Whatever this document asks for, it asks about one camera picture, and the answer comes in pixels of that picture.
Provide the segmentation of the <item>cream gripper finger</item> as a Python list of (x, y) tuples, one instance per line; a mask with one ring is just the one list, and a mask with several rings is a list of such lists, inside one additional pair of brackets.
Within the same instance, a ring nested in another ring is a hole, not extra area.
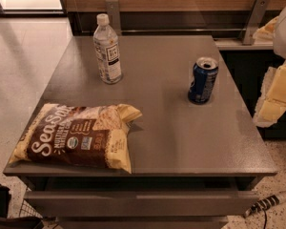
[(278, 17), (271, 19), (266, 25), (257, 29), (253, 35), (254, 40), (272, 41)]
[(253, 122), (257, 127), (268, 128), (286, 112), (286, 61), (278, 68), (268, 68), (260, 92)]

